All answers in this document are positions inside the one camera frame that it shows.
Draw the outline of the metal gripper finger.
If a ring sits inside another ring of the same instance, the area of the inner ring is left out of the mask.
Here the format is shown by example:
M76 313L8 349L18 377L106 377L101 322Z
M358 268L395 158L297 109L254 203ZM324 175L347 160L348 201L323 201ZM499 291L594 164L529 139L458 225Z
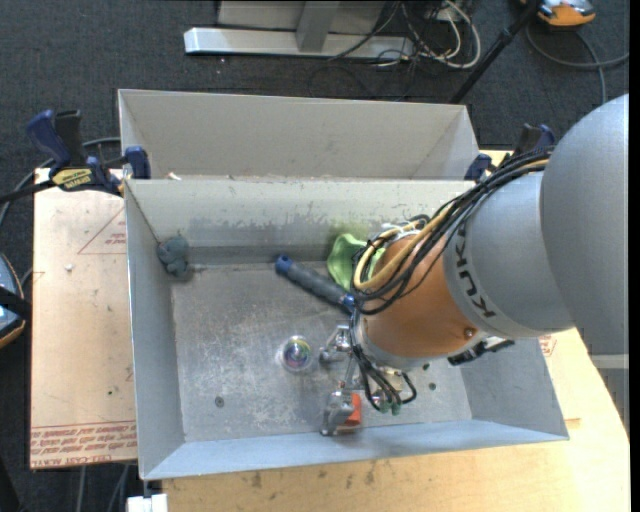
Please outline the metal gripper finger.
M350 353L350 328L346 324L338 325L320 348L319 362L321 364L342 362L349 357Z
M323 436L335 435L338 428L346 424L354 411L351 392L340 389L333 391L329 395L323 411L320 434Z

